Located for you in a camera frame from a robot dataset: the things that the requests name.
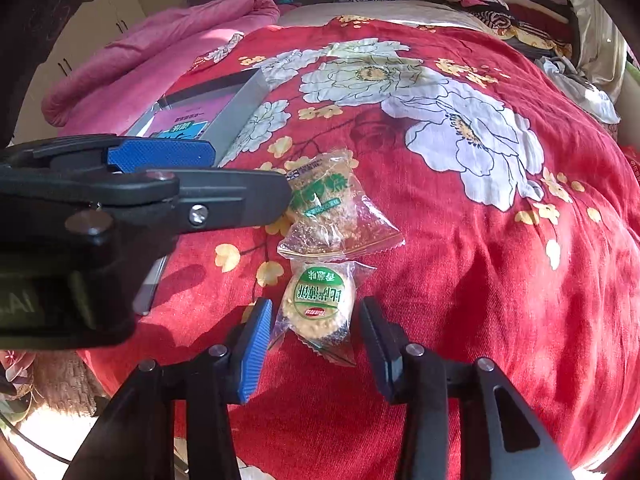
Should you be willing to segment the round biscuit green label packet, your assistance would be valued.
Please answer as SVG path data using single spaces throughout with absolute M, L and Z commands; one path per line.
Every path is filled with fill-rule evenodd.
M 358 261 L 295 260 L 271 332 L 277 348 L 292 333 L 307 348 L 336 365 L 355 365 L 350 323 L 358 287 L 376 271 Z

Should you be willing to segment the clear green label cracker packet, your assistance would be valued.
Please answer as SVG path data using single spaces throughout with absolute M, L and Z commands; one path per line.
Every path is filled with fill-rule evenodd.
M 346 261 L 405 244 L 370 200 L 349 150 L 321 153 L 286 174 L 292 190 L 288 234 L 278 253 L 288 260 Z

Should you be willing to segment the pink quilt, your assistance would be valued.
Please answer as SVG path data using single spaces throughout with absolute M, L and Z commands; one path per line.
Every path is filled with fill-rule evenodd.
M 57 82 L 41 102 L 60 136 L 126 132 L 199 56 L 277 23 L 273 0 L 214 0 L 140 22 Z

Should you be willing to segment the grey tray box with book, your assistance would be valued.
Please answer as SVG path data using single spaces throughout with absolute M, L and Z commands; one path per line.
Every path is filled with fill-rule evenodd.
M 194 84 L 162 96 L 125 136 L 206 141 L 216 151 L 213 167 L 218 167 L 267 93 L 259 68 Z

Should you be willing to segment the cream wardrobe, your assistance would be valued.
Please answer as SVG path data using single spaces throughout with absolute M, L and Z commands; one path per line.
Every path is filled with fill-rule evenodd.
M 12 142 L 52 138 L 56 129 L 43 118 L 41 101 L 59 80 L 86 62 L 94 52 L 122 36 L 145 14 L 138 0 L 93 0 L 79 7 L 55 41 L 48 58 L 30 78 L 17 116 Z

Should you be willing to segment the floral fabric basket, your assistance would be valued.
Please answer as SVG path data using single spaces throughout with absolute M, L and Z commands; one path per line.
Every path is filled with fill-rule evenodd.
M 564 96 L 573 101 L 584 112 L 605 125 L 618 125 L 618 116 L 614 103 L 608 94 L 598 89 L 565 56 L 542 56 L 535 65 L 555 84 Z

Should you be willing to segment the beige curtain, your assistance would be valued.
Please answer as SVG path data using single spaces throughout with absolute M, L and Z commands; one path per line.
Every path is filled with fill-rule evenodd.
M 577 18 L 578 67 L 616 102 L 623 88 L 627 43 L 598 0 L 570 0 Z

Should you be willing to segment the stack of folded clothes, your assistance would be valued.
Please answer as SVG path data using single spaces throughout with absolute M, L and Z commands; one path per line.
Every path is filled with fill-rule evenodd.
M 532 61 L 579 51 L 577 18 L 570 0 L 445 0 L 471 14 Z

